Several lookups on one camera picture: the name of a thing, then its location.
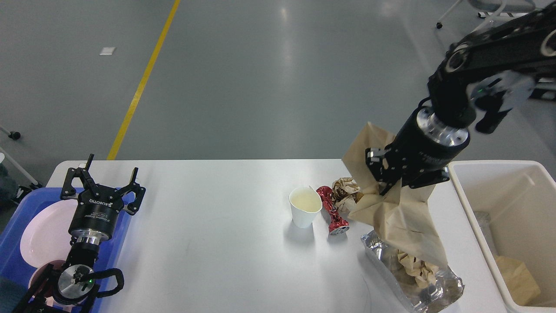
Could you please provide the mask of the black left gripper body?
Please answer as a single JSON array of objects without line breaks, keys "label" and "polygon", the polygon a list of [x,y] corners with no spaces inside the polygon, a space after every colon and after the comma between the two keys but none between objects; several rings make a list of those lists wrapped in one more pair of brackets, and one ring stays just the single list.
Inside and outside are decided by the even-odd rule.
[{"label": "black left gripper body", "polygon": [[77,243],[101,244],[113,237],[119,212],[123,210],[121,199],[96,200],[89,194],[80,195],[68,233]]}]

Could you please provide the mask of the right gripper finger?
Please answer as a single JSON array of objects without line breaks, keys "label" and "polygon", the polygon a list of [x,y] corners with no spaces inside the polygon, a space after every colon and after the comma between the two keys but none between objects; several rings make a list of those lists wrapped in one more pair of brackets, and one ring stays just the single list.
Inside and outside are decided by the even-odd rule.
[{"label": "right gripper finger", "polygon": [[386,147],[365,149],[365,164],[378,183],[381,196],[385,196],[398,182],[407,186],[405,171],[406,158],[401,156],[399,149]]},{"label": "right gripper finger", "polygon": [[449,180],[450,177],[447,168],[441,168],[432,172],[423,172],[421,176],[409,182],[408,186],[411,189],[417,189],[426,186],[432,186]]}]

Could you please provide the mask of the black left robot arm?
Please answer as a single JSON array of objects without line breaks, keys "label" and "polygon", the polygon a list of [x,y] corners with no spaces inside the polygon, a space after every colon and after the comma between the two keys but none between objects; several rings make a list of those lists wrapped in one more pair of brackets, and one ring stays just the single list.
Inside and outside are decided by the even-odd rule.
[{"label": "black left robot arm", "polygon": [[121,212],[134,216],[146,189],[136,180],[134,168],[129,183],[121,188],[96,183],[90,174],[94,155],[84,167],[68,168],[61,189],[62,201],[75,200],[76,210],[68,226],[71,249],[58,269],[49,262],[13,309],[14,313],[59,313],[47,303],[51,295],[59,304],[91,311],[96,299],[117,294],[124,287],[120,269],[94,269],[101,244],[111,240]]}]

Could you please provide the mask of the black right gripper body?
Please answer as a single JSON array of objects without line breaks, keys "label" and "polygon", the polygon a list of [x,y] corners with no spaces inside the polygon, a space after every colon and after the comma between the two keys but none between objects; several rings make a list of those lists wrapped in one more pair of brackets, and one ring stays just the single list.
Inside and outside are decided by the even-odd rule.
[{"label": "black right gripper body", "polygon": [[399,149],[407,161],[405,178],[416,179],[423,172],[445,168],[469,143],[466,128],[448,126],[432,107],[419,107],[387,147]]}]

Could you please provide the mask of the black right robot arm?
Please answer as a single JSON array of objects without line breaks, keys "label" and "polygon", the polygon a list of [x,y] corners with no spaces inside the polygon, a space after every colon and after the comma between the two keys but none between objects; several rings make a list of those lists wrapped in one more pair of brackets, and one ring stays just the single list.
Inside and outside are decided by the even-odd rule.
[{"label": "black right robot arm", "polygon": [[367,148],[365,163],[386,195],[449,179],[446,166],[470,143],[476,110],[479,133],[493,133],[530,97],[538,79],[555,77],[555,4],[451,45],[428,79],[428,97],[384,148]]}]

